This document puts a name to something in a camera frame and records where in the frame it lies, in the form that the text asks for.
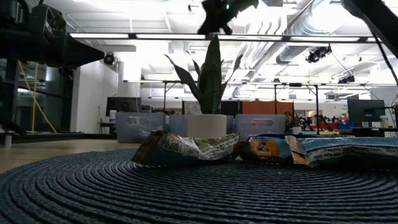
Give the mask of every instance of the woven rug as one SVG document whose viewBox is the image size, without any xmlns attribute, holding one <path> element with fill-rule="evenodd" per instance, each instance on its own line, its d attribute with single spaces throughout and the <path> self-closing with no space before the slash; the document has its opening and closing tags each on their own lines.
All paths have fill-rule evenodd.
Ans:
<svg viewBox="0 0 398 224">
<path fill-rule="evenodd" d="M 137 168 L 134 153 L 74 154 L 0 175 L 0 223 L 398 223 L 395 172 Z"/>
</svg>

